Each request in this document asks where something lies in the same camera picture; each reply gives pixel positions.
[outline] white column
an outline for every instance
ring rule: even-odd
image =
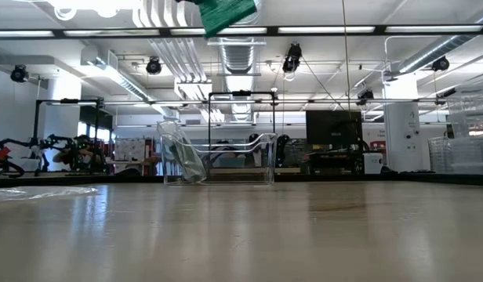
[[[386,82],[387,99],[417,99],[417,80],[414,74]],[[417,103],[392,103],[384,107],[387,132],[388,166],[397,172],[423,169],[423,144],[419,127]]]
[[[49,80],[47,97],[43,99],[81,99],[82,83],[77,78],[65,77]],[[43,138],[51,134],[56,136],[75,137],[78,134],[79,107],[78,106],[46,106],[42,105],[42,126],[38,135]],[[64,164],[52,162],[53,156],[58,153],[56,150],[47,150],[46,157],[50,162],[49,170],[58,171],[68,168]]]

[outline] wall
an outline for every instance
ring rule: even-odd
[[[45,92],[40,88],[40,95]],[[37,85],[17,84],[10,80],[9,74],[0,71],[0,140],[27,141],[32,137],[37,94]],[[12,152],[10,156],[25,157],[21,154],[24,152]]]

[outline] computer monitor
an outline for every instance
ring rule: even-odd
[[[361,112],[309,110],[306,112],[308,144],[349,146],[362,139]]]

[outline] pillar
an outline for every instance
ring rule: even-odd
[[[417,99],[415,74],[385,83],[386,99]],[[418,103],[392,103],[384,106],[387,132],[387,163],[397,172],[423,169],[423,143],[419,127]]]

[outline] equipment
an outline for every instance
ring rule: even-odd
[[[364,106],[368,99],[374,99],[374,92],[371,89],[366,89],[358,93],[358,99],[360,102],[357,102],[357,106]]]
[[[303,56],[303,51],[299,43],[292,43],[290,45],[289,51],[287,52],[287,57],[285,58],[285,62],[283,63],[282,70],[285,73],[292,73],[297,70],[297,67],[300,65],[299,59]]]
[[[380,174],[383,169],[382,153],[365,153],[364,154],[364,173],[369,175]]]
[[[309,110],[306,137],[310,145],[350,146],[362,140],[361,112]]]
[[[16,83],[25,83],[29,81],[30,75],[26,71],[26,66],[16,65],[15,70],[13,70],[12,74],[10,75],[10,78]]]
[[[198,6],[206,38],[257,12],[254,0],[202,0]]]
[[[276,167],[281,168],[285,162],[285,145],[289,142],[290,137],[286,134],[280,135],[276,140]]]
[[[160,64],[160,59],[158,57],[151,57],[149,63],[146,66],[146,71],[148,74],[156,75],[162,72],[162,65]]]

